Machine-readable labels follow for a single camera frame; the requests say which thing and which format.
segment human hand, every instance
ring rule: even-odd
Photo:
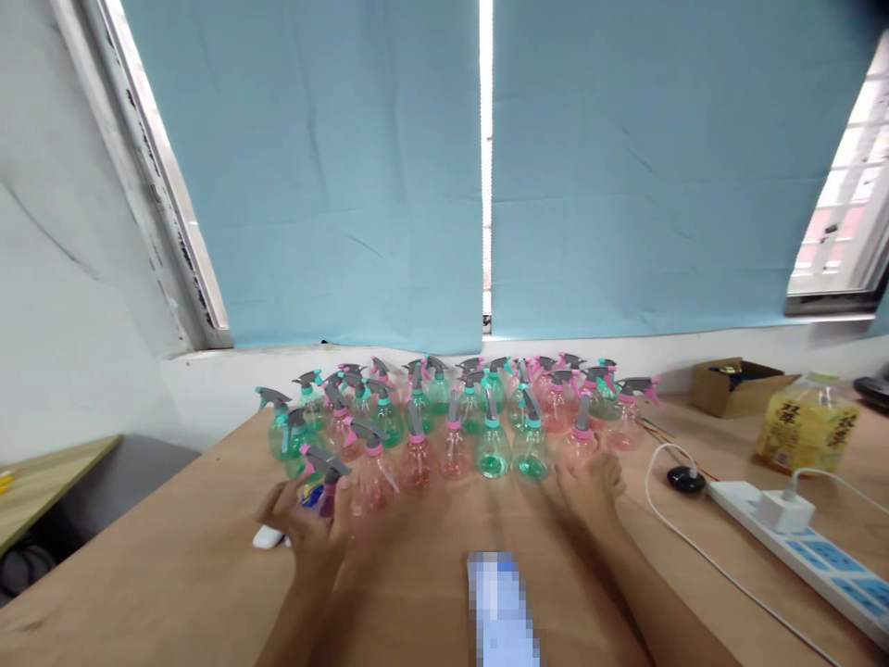
[[[563,465],[556,466],[558,487],[571,511],[589,529],[620,526],[615,500],[627,490],[620,462],[609,451],[596,452],[577,469],[575,477]]]
[[[333,521],[299,504],[309,474],[276,485],[262,501],[256,519],[290,538],[296,557],[295,582],[333,585],[351,535],[352,489],[347,477],[336,485]]]

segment small wooden table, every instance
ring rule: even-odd
[[[113,435],[0,466],[15,474],[9,491],[0,496],[0,554],[12,547],[119,442],[120,436]]]
[[[721,479],[781,488],[787,478],[751,461],[761,419],[720,421],[685,404],[646,406]],[[224,665],[256,659],[293,574],[284,548],[251,547],[253,513],[282,465],[268,452],[266,409],[224,438],[23,596],[0,610],[4,667]],[[842,475],[889,504],[889,420],[869,410]],[[647,507],[648,438],[622,456],[621,518],[694,612],[743,664],[822,664],[807,646],[738,591]],[[742,526],[706,497],[664,482],[652,496],[671,521],[743,585],[846,667],[886,655]],[[329,606],[313,664],[474,664],[466,557],[509,550],[518,560],[534,630],[548,664],[647,664],[632,618],[559,511],[554,480],[478,475],[407,498],[378,526],[384,539],[353,550]],[[803,483],[819,508],[814,527],[880,576],[889,575],[889,522],[826,479]]]

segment power strip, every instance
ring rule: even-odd
[[[779,533],[754,516],[762,492],[747,482],[712,482],[709,493],[849,621],[889,652],[889,585],[829,539],[807,528]]]

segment spray bottle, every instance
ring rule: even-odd
[[[343,380],[352,387],[354,398],[349,406],[349,414],[356,419],[368,420],[373,417],[374,406],[373,393],[365,385],[365,380],[360,375],[348,372]]]
[[[570,382],[576,372],[563,369],[550,373],[552,382],[549,391],[540,397],[540,405],[544,409],[544,430],[547,433],[563,434],[574,421],[578,400]]]
[[[413,373],[413,379],[410,383],[410,398],[407,401],[412,401],[417,412],[419,412],[420,420],[423,424],[423,432],[431,433],[432,429],[435,427],[435,415],[432,414],[432,404],[429,401],[429,397],[423,392],[423,384],[422,384],[422,376],[419,372],[419,366],[415,365],[415,372]]]
[[[531,389],[524,390],[528,416],[525,427],[516,434],[512,443],[515,458],[512,467],[529,479],[543,480],[553,467],[553,454],[549,449],[546,431],[541,428],[543,409]]]
[[[316,431],[323,431],[327,427],[327,419],[324,416],[324,396],[312,388],[314,382],[321,385],[321,371],[304,372],[294,382],[299,383],[300,394],[296,400],[296,406],[306,411],[306,421]]]
[[[599,442],[590,428],[590,409],[593,396],[588,391],[581,394],[581,405],[577,410],[574,428],[559,444],[556,456],[565,469],[575,477],[583,464],[599,449]]]
[[[287,471],[287,477],[294,479],[306,471],[306,457],[300,451],[302,446],[322,447],[318,432],[306,422],[305,408],[295,408],[288,413],[286,438],[287,447],[282,448],[282,455],[285,457],[284,469]],[[307,484],[314,484],[320,478],[319,474],[313,474],[308,478]]]
[[[460,421],[469,435],[479,435],[484,425],[484,405],[478,393],[478,383],[484,373],[471,372],[463,378],[463,395],[460,397]]]
[[[451,384],[445,377],[445,365],[432,355],[426,356],[429,365],[435,369],[435,377],[429,384],[429,402],[432,405],[432,414],[443,417],[447,414],[447,403],[451,397]]]
[[[352,429],[357,437],[367,441],[368,455],[357,466],[356,497],[352,504],[352,513],[362,516],[389,507],[398,493],[398,482],[392,454],[382,446],[383,434],[363,420],[353,420]]]
[[[392,387],[380,380],[367,380],[367,385],[377,395],[377,409],[370,422],[383,435],[382,445],[386,449],[398,447],[405,439],[405,423],[401,412],[392,405]]]
[[[585,364],[586,359],[581,359],[577,355],[572,355],[568,352],[559,352],[558,353],[558,365],[556,366],[556,370],[560,371],[561,369],[571,369],[572,371],[577,371],[581,364]]]
[[[344,461],[355,460],[361,456],[359,448],[352,449],[346,444],[349,437],[349,408],[345,405],[345,400],[340,390],[337,389],[336,382],[328,382],[324,387],[327,398],[333,405],[333,415],[331,425],[324,431],[324,445],[335,456],[340,457]]]
[[[438,471],[438,460],[426,439],[422,419],[411,398],[407,400],[405,409],[409,434],[401,460],[398,461],[397,479],[405,493],[418,496],[429,490]]]
[[[503,386],[503,381],[500,379],[500,370],[503,368],[509,369],[509,357],[494,359],[494,361],[488,364],[489,372],[487,373],[487,380],[488,384],[494,390],[494,399],[497,402],[497,412],[502,412],[503,407],[507,403],[507,390]]]
[[[304,507],[315,510],[320,517],[330,519],[333,516],[336,483],[339,482],[340,477],[344,477],[352,472],[352,469],[324,447],[303,445],[300,451],[308,461],[306,470],[317,471],[323,475],[323,484],[320,487],[321,492],[319,496],[309,497],[308,502],[302,504]]]
[[[275,416],[269,427],[269,451],[275,459],[286,460],[288,457],[284,452],[287,450],[287,403],[291,399],[267,387],[257,387],[257,394],[259,394],[258,412],[261,412],[269,401],[275,404]]]
[[[454,389],[448,404],[447,437],[444,439],[444,454],[441,457],[442,476],[446,480],[461,479],[472,468],[469,438],[463,432],[459,407],[459,392]]]
[[[509,470],[509,438],[507,432],[500,425],[497,416],[497,402],[494,392],[488,387],[487,414],[484,420],[484,428],[475,442],[475,464],[479,472],[488,479],[502,477]]]
[[[531,386],[531,379],[528,373],[527,359],[518,359],[516,366],[519,368],[519,386],[509,397],[509,401],[507,401],[507,422],[512,427],[512,430],[517,433],[525,427],[528,407],[523,390]]]
[[[599,441],[614,451],[636,449],[645,437],[644,426],[636,420],[639,406],[636,405],[636,392],[644,392],[645,397],[655,405],[660,405],[655,392],[659,378],[627,378],[621,380],[618,395],[617,416],[603,422],[602,436]]]
[[[377,380],[389,387],[389,400],[396,406],[400,405],[401,395],[398,393],[395,382],[389,377],[389,367],[379,357],[371,357],[370,362],[373,364],[373,372],[377,374]]]
[[[534,395],[537,396],[537,400],[543,404],[544,396],[549,393],[549,387],[553,383],[552,372],[556,366],[556,360],[552,357],[538,356],[534,357],[534,361],[540,374],[532,381],[531,390],[534,392]]]

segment plug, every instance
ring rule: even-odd
[[[778,533],[802,533],[815,514],[815,506],[795,490],[763,491],[754,516]]]

